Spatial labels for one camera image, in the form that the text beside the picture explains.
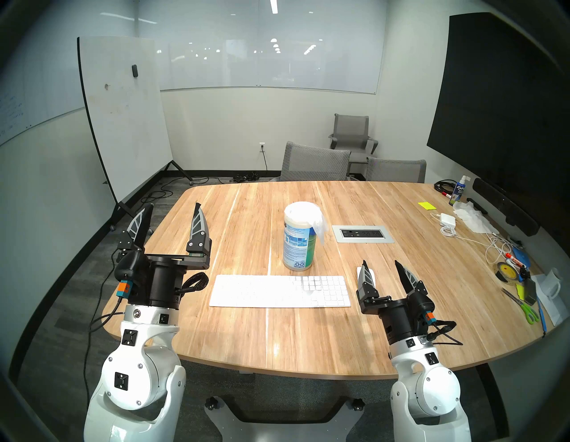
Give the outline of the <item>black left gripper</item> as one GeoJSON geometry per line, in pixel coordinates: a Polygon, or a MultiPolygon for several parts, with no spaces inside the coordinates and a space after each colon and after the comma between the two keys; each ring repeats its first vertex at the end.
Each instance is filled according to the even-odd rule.
{"type": "MultiPolygon", "coordinates": [[[[154,204],[145,204],[119,237],[117,262],[132,250],[144,253],[154,204]]],[[[148,301],[152,307],[179,309],[186,293],[204,290],[209,278],[204,270],[210,267],[212,240],[201,204],[196,203],[190,226],[186,251],[188,256],[147,254],[151,281],[148,301]]]]}

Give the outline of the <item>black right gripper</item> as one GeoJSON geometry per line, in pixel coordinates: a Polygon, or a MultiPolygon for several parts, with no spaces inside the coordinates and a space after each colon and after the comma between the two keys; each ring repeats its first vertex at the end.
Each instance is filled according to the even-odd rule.
{"type": "Polygon", "coordinates": [[[393,300],[380,297],[376,289],[376,277],[366,261],[357,268],[357,297],[363,314],[380,317],[388,343],[428,334],[429,324],[425,318],[429,311],[428,291],[423,281],[398,261],[395,266],[406,298],[393,300]]]}

